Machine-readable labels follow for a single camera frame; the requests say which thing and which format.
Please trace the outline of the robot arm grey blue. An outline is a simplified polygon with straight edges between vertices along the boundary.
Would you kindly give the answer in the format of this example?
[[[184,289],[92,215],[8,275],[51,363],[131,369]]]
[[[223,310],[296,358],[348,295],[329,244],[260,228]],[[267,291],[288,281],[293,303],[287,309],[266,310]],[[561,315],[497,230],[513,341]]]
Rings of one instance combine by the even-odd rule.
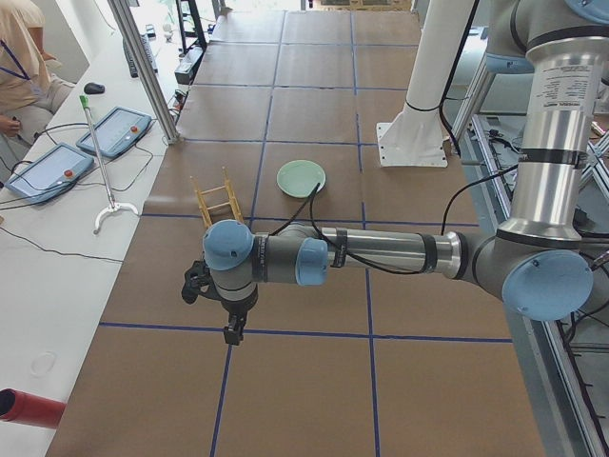
[[[318,228],[290,224],[253,233],[241,222],[213,224],[203,258],[182,295],[227,311],[228,344],[242,341],[261,283],[321,285],[331,268],[367,266],[399,275],[438,272],[470,282],[536,321],[554,321],[590,297],[594,272],[580,256],[573,218],[603,66],[608,59],[604,1],[500,1],[490,56],[533,67],[510,215],[492,236]]]

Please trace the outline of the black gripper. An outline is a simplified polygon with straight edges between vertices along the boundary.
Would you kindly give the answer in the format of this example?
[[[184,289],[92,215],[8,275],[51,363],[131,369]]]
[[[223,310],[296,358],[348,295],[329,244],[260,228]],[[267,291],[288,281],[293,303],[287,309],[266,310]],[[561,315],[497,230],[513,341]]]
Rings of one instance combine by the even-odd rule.
[[[239,304],[229,304],[227,325],[224,327],[225,342],[230,346],[239,346],[244,340],[244,328],[249,308]]]

